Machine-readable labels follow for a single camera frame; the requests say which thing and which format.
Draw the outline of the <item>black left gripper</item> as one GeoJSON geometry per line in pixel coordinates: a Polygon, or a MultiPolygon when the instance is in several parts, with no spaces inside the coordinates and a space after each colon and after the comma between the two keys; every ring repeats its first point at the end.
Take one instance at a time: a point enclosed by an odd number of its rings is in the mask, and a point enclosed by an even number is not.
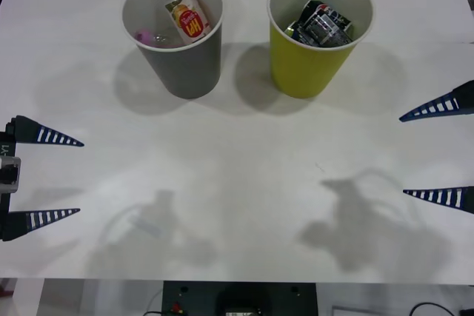
{"type": "Polygon", "coordinates": [[[80,209],[52,209],[10,212],[10,197],[17,191],[16,143],[83,147],[69,135],[46,127],[26,116],[17,115],[1,132],[1,240],[13,241],[51,225],[80,209]]]}

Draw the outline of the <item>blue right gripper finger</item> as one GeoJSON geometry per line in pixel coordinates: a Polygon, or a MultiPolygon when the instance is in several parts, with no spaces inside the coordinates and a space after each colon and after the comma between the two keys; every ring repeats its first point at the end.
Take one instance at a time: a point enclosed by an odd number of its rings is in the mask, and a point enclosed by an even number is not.
{"type": "Polygon", "coordinates": [[[408,122],[425,118],[473,114],[473,80],[416,107],[399,118],[408,122]]]}
{"type": "Polygon", "coordinates": [[[444,206],[470,214],[474,213],[473,186],[442,189],[404,189],[403,193],[438,206],[444,206]]]}

